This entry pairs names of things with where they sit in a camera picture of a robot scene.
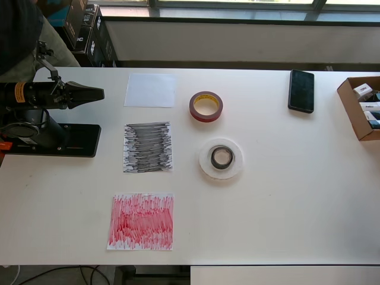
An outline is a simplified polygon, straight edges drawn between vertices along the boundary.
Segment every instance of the smartphone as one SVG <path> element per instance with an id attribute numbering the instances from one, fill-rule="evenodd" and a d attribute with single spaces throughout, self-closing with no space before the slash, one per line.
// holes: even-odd
<path id="1" fill-rule="evenodd" d="M 287 107 L 305 113 L 314 111 L 314 74 L 291 71 Z"/>

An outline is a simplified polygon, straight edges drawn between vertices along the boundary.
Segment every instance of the black scribbles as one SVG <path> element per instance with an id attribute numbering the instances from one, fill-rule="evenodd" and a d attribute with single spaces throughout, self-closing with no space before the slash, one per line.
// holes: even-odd
<path id="1" fill-rule="evenodd" d="M 124 173 L 171 170 L 170 122 L 125 125 L 123 163 Z"/>

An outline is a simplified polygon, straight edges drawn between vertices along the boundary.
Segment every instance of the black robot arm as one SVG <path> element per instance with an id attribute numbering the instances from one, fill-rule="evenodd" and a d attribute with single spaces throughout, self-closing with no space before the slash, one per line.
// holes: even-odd
<path id="1" fill-rule="evenodd" d="M 36 59 L 50 71 L 51 82 L 0 83 L 0 139 L 12 144 L 5 153 L 93 157 L 100 127 L 58 124 L 48 109 L 73 109 L 103 100 L 104 90 L 64 83 L 45 59 L 52 54 L 38 42 Z"/>

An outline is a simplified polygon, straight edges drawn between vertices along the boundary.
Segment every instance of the black box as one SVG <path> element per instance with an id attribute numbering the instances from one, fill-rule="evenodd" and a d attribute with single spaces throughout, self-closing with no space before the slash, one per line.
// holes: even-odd
<path id="1" fill-rule="evenodd" d="M 100 38 L 100 24 L 102 22 L 102 12 L 99 5 L 88 4 L 84 11 L 82 26 L 93 28 L 97 39 Z"/>
<path id="2" fill-rule="evenodd" d="M 70 50 L 75 48 L 87 0 L 38 0 L 38 7 Z"/>
<path id="3" fill-rule="evenodd" d="M 100 44 L 104 57 L 106 58 L 106 65 L 108 67 L 116 67 L 118 64 L 118 57 L 113 48 L 106 23 L 102 19 L 103 17 L 99 6 L 96 4 L 88 4 L 85 9 L 82 26 L 93 28 L 97 41 Z"/>
<path id="4" fill-rule="evenodd" d="M 105 67 L 105 57 L 90 27 L 81 27 L 77 45 L 72 52 L 81 67 Z"/>

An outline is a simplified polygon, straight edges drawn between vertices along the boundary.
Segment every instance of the windowsill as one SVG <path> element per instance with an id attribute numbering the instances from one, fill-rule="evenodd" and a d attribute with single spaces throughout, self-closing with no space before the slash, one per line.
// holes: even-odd
<path id="1" fill-rule="evenodd" d="M 251 9 L 147 8 L 102 5 L 106 21 L 175 23 L 274 24 L 301 26 L 379 27 L 380 13 L 264 11 Z"/>

